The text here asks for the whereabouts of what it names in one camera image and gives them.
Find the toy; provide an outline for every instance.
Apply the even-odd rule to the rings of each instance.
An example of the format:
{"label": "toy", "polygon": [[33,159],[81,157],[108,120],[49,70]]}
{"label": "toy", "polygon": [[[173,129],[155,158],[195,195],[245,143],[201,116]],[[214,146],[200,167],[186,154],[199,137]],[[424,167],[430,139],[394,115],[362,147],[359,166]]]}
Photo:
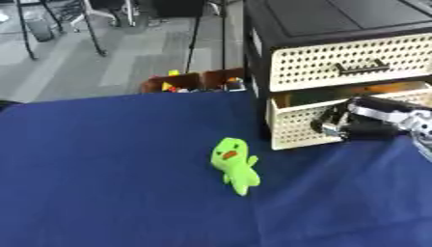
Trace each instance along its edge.
{"label": "toy", "polygon": [[232,183],[240,196],[248,193],[250,186],[258,186],[260,178],[252,169],[257,163],[256,156],[248,158],[248,145],[241,139],[224,138],[213,150],[212,165],[224,172],[224,183]]}

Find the tripod leg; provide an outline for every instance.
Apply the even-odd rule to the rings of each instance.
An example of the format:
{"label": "tripod leg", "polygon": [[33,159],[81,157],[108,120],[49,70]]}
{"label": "tripod leg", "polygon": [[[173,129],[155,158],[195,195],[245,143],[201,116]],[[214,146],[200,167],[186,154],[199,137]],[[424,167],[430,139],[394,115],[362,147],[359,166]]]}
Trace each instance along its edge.
{"label": "tripod leg", "polygon": [[227,25],[227,0],[221,2],[221,18],[222,18],[222,69],[226,67],[226,25]]}
{"label": "tripod leg", "polygon": [[59,30],[59,33],[63,34],[65,31],[63,30],[62,22],[60,22],[60,20],[56,17],[56,15],[54,13],[52,13],[51,9],[46,4],[46,1],[42,0],[42,1],[40,1],[40,3],[43,5],[43,7],[49,13],[49,16],[51,16],[51,18],[56,22],[57,29]]}
{"label": "tripod leg", "polygon": [[29,53],[30,58],[32,60],[36,60],[35,53],[33,53],[32,48],[30,47],[29,35],[27,33],[27,29],[25,28],[25,20],[24,20],[24,13],[22,11],[21,0],[16,0],[15,3],[16,3],[16,7],[18,9],[19,23],[21,25],[22,37],[24,38],[25,48],[27,49],[27,52]]}
{"label": "tripod leg", "polygon": [[195,49],[195,43],[197,42],[198,28],[200,27],[200,22],[201,22],[201,17],[202,16],[203,16],[203,13],[200,13],[195,18],[194,34],[192,36],[191,43],[189,44],[189,56],[188,56],[188,59],[187,59],[185,73],[188,73],[189,72],[189,68],[191,67],[192,56],[194,54],[194,49]]}
{"label": "tripod leg", "polygon": [[81,12],[84,15],[84,20],[87,23],[87,27],[89,28],[89,32],[90,32],[90,36],[92,37],[94,48],[96,49],[97,54],[99,54],[101,57],[105,57],[106,51],[100,48],[99,42],[97,41],[95,30],[93,29],[92,23],[90,23],[89,15],[87,14],[87,6],[83,0],[79,0],[79,3],[81,4]]}

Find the tripod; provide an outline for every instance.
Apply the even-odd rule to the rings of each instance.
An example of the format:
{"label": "tripod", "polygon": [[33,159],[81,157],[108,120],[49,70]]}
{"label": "tripod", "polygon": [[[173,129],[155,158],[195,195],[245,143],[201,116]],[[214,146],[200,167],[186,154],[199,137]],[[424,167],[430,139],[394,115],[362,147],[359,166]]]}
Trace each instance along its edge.
{"label": "tripod", "polygon": [[[59,31],[60,34],[64,33],[63,30],[63,26],[62,23],[60,22],[60,20],[55,16],[55,14],[51,11],[51,9],[48,7],[48,5],[46,4],[46,0],[40,0],[38,2],[28,2],[28,3],[22,3],[21,0],[15,0],[16,2],[16,8],[18,10],[18,16],[19,16],[19,22],[20,22],[20,26],[21,26],[21,31],[22,31],[22,36],[24,38],[24,45],[25,48],[27,50],[27,53],[29,54],[30,59],[32,60],[37,60],[37,57],[35,55],[35,53],[32,50],[32,47],[30,47],[30,43],[29,43],[29,36],[27,33],[27,29],[25,27],[25,19],[24,19],[24,11],[23,8],[25,7],[31,7],[31,6],[38,6],[38,5],[42,5],[46,11],[49,13],[49,15],[51,16],[51,18],[56,22],[57,25],[57,29]],[[93,29],[92,24],[90,23],[89,20],[89,16],[87,15],[86,12],[86,5],[83,2],[83,0],[78,0],[78,2],[80,3],[80,7],[81,7],[81,11],[84,15],[84,19],[87,22],[87,27],[89,28],[89,32],[90,35],[92,37],[92,41],[94,43],[94,48],[96,49],[96,52],[100,55],[100,56],[105,56],[106,52],[100,48],[100,45],[97,41],[97,38],[95,36],[95,31]]]}
{"label": "tripod", "polygon": [[[192,56],[194,54],[195,50],[195,44],[197,42],[197,34],[198,29],[200,27],[201,18],[203,17],[203,6],[201,10],[198,12],[197,16],[195,17],[195,25],[194,25],[194,34],[192,36],[191,43],[189,44],[189,56],[186,63],[186,69],[185,73],[189,72],[189,68],[191,66],[192,62]],[[226,67],[226,19],[227,19],[227,0],[221,0],[221,21],[222,21],[222,70],[225,70]]]}

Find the robotic arm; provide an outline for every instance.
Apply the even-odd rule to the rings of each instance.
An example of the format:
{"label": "robotic arm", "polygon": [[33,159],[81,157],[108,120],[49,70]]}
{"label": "robotic arm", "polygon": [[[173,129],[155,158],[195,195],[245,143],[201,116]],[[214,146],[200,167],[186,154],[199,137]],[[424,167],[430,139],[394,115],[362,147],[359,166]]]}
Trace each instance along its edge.
{"label": "robotic arm", "polygon": [[419,151],[432,161],[432,108],[359,96],[327,109],[310,125],[318,133],[351,140],[410,133]]}

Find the drawer unit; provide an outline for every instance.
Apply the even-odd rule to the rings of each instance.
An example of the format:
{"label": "drawer unit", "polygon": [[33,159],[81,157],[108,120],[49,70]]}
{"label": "drawer unit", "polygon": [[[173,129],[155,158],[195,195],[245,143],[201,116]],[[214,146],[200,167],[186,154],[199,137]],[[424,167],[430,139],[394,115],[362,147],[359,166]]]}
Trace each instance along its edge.
{"label": "drawer unit", "polygon": [[432,74],[432,8],[414,0],[248,1],[270,92]]}
{"label": "drawer unit", "polygon": [[[432,107],[432,87],[376,96]],[[267,102],[266,120],[272,132],[271,143],[273,150],[293,149],[342,141],[339,137],[316,133],[311,129],[311,121],[320,116],[328,107],[341,103],[345,99],[293,107],[284,107],[284,103],[278,102],[278,100],[280,98],[272,97]]]}
{"label": "drawer unit", "polygon": [[[310,127],[328,106],[351,97],[332,98],[332,90],[430,81],[430,3],[247,0],[244,65],[247,76],[256,80],[261,136],[271,140],[274,150],[338,142],[340,138]],[[319,97],[324,98],[315,100],[314,90],[323,90]],[[297,104],[281,103],[278,97],[284,94],[294,96]],[[432,106],[429,86],[376,96]]]}

